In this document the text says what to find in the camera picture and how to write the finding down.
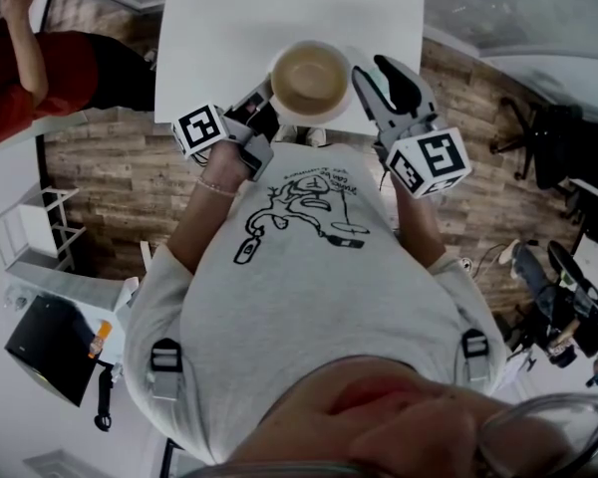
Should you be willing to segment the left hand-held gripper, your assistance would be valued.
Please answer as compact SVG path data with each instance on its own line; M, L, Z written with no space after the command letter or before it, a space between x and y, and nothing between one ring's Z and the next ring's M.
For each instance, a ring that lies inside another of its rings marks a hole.
M202 105L179 118L172 130L186 159L199 156L219 141L236 146L241 162L249 170L249 179L257 181L271 162L271 141L280 123L269 80L263 80L241 101L226 112L213 104Z

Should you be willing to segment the clear-framed eyeglasses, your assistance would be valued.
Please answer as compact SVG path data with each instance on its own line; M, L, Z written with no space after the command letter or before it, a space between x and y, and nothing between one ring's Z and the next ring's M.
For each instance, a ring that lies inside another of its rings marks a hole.
M554 393L490 418L477 478L598 478L598 394Z

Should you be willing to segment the grey printed t-shirt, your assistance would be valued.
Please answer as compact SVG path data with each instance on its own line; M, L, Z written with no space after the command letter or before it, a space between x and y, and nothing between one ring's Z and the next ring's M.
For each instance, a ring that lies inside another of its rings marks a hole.
M349 146L277 143L260 179L232 203L191 274L160 246L131 310L129 394L165 436L218 463L273 404L318 367L392 359L434 382L489 393L502 336L460 261L423 267L398 242L378 187ZM469 382L470 329L489 344L489 379ZM176 401L154 398L150 350L179 343Z

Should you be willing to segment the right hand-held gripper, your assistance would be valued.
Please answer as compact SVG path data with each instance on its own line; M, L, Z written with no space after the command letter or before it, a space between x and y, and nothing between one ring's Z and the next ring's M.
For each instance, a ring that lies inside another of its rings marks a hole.
M384 55L375 55L374 62L388 81L396 114L427 116L437 110L432 89L408 66ZM471 174L457 127L440 124L440 119L396 126L392 107L366 71L355 66L352 83L368 119L385 128L375 144L380 162L414 198L449 190Z

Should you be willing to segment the black office chair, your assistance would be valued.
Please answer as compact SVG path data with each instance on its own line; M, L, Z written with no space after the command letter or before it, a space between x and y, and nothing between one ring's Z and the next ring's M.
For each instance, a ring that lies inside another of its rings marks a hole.
M536 184L542 190L556 187L565 179L577 179L598 189L598 122L582 117L578 106L530 105L531 119L526 119L516 102L508 97L500 100L512 108L522 134L505 145L493 142L493 154L523 148L523 168L514 178L524 180L529 168L535 168Z

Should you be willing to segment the black box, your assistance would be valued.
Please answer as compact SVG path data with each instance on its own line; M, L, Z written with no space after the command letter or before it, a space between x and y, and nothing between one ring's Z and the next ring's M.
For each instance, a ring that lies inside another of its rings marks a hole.
M36 297L5 351L37 383L80 406L96 367L89 356L95 334L83 314L59 298Z

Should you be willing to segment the person's left forearm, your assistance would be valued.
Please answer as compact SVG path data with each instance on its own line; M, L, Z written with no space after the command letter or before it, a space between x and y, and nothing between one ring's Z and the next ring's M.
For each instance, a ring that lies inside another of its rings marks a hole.
M187 206L166 246L173 257L194 274L210 242L229 213L241 185L249 178L235 145L217 142Z

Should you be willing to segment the orange bottle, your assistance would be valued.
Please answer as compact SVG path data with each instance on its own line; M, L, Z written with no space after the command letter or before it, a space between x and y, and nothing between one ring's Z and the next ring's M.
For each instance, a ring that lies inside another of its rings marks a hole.
M89 346L89 358L95 359L103 350L106 339L111 333L113 326L108 321L101 321L101 325L92 339Z

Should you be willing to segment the clear plastic packaging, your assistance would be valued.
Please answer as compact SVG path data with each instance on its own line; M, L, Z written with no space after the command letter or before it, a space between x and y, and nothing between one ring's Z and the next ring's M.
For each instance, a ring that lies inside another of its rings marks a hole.
M28 305L28 295L19 287L10 286L4 293L4 308L19 312Z

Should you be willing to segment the white shelf rack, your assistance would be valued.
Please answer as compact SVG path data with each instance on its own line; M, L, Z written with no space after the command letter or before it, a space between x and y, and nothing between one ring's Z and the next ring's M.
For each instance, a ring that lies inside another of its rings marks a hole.
M0 213L0 272L29 255L52 260L56 270L73 271L71 246L86 228L69 225L65 204L79 193L47 187Z

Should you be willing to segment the person's right forearm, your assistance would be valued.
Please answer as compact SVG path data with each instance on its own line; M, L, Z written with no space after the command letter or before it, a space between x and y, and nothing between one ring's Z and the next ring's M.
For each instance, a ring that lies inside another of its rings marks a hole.
M429 268L445 252L433 204L417 199L393 174L399 221L399 241L403 248L423 267Z

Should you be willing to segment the white side table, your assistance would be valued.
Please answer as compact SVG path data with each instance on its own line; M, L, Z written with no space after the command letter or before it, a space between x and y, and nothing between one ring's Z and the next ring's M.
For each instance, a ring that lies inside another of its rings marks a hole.
M110 364L123 361L132 298L140 284L137 277L123 281L91 278L25 262L15 263L7 275L16 284L73 304L94 333L103 321L110 323L112 330L105 339L100 360Z

